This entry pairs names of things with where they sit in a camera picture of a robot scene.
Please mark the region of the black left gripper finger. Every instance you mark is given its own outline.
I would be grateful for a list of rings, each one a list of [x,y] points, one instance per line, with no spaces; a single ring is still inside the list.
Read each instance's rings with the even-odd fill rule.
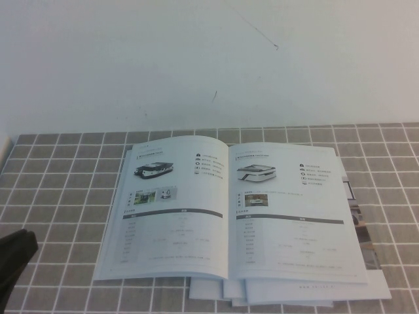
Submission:
[[[37,238],[32,231],[28,231],[25,239],[1,249],[1,296],[11,293],[20,274],[37,251]]]
[[[16,244],[20,240],[26,238],[28,231],[26,229],[21,229],[16,232],[13,232],[9,235],[6,235],[0,239],[1,249],[6,249],[7,247]]]

